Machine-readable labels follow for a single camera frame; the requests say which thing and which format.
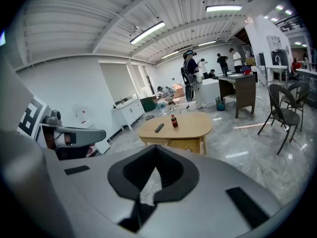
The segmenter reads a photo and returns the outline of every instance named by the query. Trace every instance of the ceiling beam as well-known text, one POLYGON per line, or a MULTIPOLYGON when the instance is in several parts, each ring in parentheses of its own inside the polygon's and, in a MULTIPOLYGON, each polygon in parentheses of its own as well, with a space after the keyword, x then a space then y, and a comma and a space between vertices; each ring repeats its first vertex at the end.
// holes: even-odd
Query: ceiling beam
POLYGON ((119 14, 115 17, 101 32, 101 34, 96 39, 93 44, 92 52, 95 53, 100 45, 100 43, 111 33, 111 31, 124 21, 124 17, 129 15, 132 11, 138 9, 140 6, 149 2, 150 0, 134 0, 129 5, 127 5, 119 14))
MULTIPOLYGON (((65 53, 63 55, 59 55, 59 56, 52 56, 52 57, 47 57, 47 58, 43 58, 43 59, 38 59, 33 61, 33 64, 37 64, 37 63, 41 63, 41 62, 46 62, 49 60, 54 60, 54 59, 62 59, 62 58, 70 58, 70 57, 85 57, 85 56, 92 56, 92 57, 107 57, 107 59, 109 61, 114 61, 114 60, 124 60, 126 62, 143 62, 144 64, 151 64, 149 61, 147 60, 143 60, 143 59, 131 59, 131 57, 125 56, 122 53, 119 52, 111 52, 111 51, 105 51, 105 53, 77 53, 77 54, 72 54, 72 53, 65 53)), ((19 66, 17 68, 13 68, 13 71, 17 72, 21 69, 27 68, 28 66, 31 66, 32 63, 27 63, 24 64, 22 66, 19 66)))
MULTIPOLYGON (((227 37, 230 33, 231 32, 223 32, 220 35, 220 37, 227 37)), ((217 33, 216 34, 210 34, 210 35, 205 35, 205 36, 202 36, 202 37, 198 37, 198 38, 186 41, 186 42, 182 42, 180 44, 177 44, 177 45, 175 45, 173 47, 170 47, 170 48, 166 49, 166 51, 169 54, 169 53, 171 53, 171 52, 173 52, 173 51, 175 51, 177 49, 181 49, 182 47, 185 47, 185 46, 188 46, 188 45, 199 44, 199 43, 208 42, 208 41, 213 41, 217 35, 218 35, 217 33)), ((159 53, 155 54, 153 57, 150 57, 149 58, 149 62, 154 61, 157 58, 160 58, 161 56, 164 56, 164 55, 165 55, 165 52, 159 52, 159 53)))
MULTIPOLYGON (((202 46, 202 47, 198 47, 197 49, 194 49, 194 51, 195 52, 197 52, 197 51, 200 51, 200 50, 206 50, 206 49, 210 49, 210 48, 215 48, 215 47, 219 47, 219 46, 223 46, 223 45, 231 45, 232 43, 231 42, 221 42, 221 43, 218 43, 218 44, 214 44, 214 45, 210 45, 210 46, 202 46)), ((157 63, 156 65, 154 65, 154 67, 158 67, 158 66, 160 66, 160 65, 162 65, 162 64, 164 64, 164 63, 166 63, 166 62, 169 62, 169 61, 172 61, 172 60, 174 60, 174 59, 177 59, 177 58, 179 58, 179 57, 182 57, 183 56, 183 54, 177 54, 177 55, 175 55, 175 56, 173 56, 173 57, 170 57, 170 58, 168 58, 168 59, 166 59, 166 60, 164 60, 164 61, 161 61, 161 62, 159 62, 159 63, 157 63)))
MULTIPOLYGON (((226 22, 230 19, 230 17, 214 17, 214 18, 206 18, 203 20, 198 20, 189 24, 185 24, 179 27, 176 27, 172 30, 169 30, 161 35, 158 35, 157 37, 154 38, 155 41, 160 41, 168 36, 171 36, 173 34, 176 34, 178 32, 184 31, 188 28, 192 28, 195 26, 200 26, 200 25, 205 25, 205 24, 210 24, 210 23, 216 23, 216 22, 226 22)), ((244 21, 246 18, 244 16, 235 16, 232 18, 233 21, 244 21)), ((151 46, 152 44, 155 43, 155 41, 150 40, 148 42, 146 42, 145 44, 143 44, 142 46, 138 47, 136 50, 134 50, 133 52, 131 52, 130 56, 134 57, 136 56, 139 52, 141 52, 142 50, 148 48, 149 46, 151 46)))
POLYGON ((15 17, 15 39, 16 45, 18 47, 19 55, 21 57, 22 63, 27 64, 27 50, 24 41, 24 7, 22 7, 15 17))

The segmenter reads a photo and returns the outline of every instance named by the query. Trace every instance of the person in white shirt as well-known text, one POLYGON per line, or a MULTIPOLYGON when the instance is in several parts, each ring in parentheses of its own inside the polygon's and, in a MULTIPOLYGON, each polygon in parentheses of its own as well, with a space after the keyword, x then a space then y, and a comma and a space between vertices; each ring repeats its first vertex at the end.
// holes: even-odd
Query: person in white shirt
POLYGON ((235 52, 233 48, 229 49, 229 52, 233 54, 233 60, 234 60, 234 69, 236 73, 240 73, 242 69, 242 62, 241 62, 241 56, 238 52, 235 52))
POLYGON ((173 104, 174 91, 172 89, 168 89, 167 87, 163 88, 161 86, 158 87, 158 96, 163 97, 168 104, 173 104))

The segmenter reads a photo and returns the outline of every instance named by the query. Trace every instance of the blue trash bin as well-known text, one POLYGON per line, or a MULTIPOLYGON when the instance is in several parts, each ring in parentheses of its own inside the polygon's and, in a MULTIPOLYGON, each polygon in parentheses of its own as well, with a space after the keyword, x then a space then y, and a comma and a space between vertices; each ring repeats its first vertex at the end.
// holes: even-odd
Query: blue trash bin
POLYGON ((218 97, 216 98, 216 106, 218 111, 224 111, 225 108, 225 98, 218 97))

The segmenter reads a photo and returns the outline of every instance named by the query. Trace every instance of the fluorescent light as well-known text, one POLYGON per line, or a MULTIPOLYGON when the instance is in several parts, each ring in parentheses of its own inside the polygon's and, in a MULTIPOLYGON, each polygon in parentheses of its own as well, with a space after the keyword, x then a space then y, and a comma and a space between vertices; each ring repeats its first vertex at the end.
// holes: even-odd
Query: fluorescent light
POLYGON ((278 10, 283 10, 283 9, 284 9, 284 6, 278 5, 278 6, 276 7, 276 9, 278 9, 278 10))
POLYGON ((218 10, 241 10, 241 5, 211 5, 206 6, 206 11, 218 11, 218 10))
POLYGON ((133 40, 130 41, 131 44, 136 44, 139 40, 143 39, 144 37, 148 36, 149 34, 153 33, 154 31, 160 29, 165 24, 163 21, 155 24, 154 26, 151 26, 147 30, 143 31, 141 34, 139 34, 137 37, 135 37, 133 40))
POLYGON ((179 53, 179 51, 175 51, 175 52, 173 52, 173 53, 170 53, 170 54, 168 54, 168 55, 166 55, 166 56, 162 57, 161 59, 164 59, 164 58, 170 57, 170 56, 172 56, 172 55, 174 55, 174 54, 177 54, 177 53, 179 53))
POLYGON ((117 63, 117 64, 127 64, 126 62, 122 62, 122 61, 100 61, 99 63, 117 63))
POLYGON ((287 15, 291 15, 293 12, 292 12, 291 10, 286 10, 285 13, 286 13, 287 15))
POLYGON ((1 35, 0 35, 0 46, 2 46, 2 45, 5 44, 4 32, 5 32, 5 30, 4 30, 3 33, 1 33, 1 35))
POLYGON ((200 43, 200 44, 198 44, 198 47, 203 46, 203 45, 207 45, 207 44, 210 44, 210 43, 215 43, 215 42, 216 41, 200 43))

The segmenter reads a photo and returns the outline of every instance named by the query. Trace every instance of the white cabinet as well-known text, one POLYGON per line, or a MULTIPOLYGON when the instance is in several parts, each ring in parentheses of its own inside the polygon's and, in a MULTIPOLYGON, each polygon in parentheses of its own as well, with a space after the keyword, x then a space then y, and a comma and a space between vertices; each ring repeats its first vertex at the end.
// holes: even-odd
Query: white cabinet
POLYGON ((123 105, 118 105, 112 112, 116 121, 121 126, 128 125, 130 130, 132 130, 131 124, 145 114, 140 99, 129 100, 123 105))
POLYGON ((272 36, 272 35, 267 35, 267 42, 269 45, 270 51, 275 51, 275 50, 281 50, 282 49, 282 44, 281 40, 277 36, 272 36))

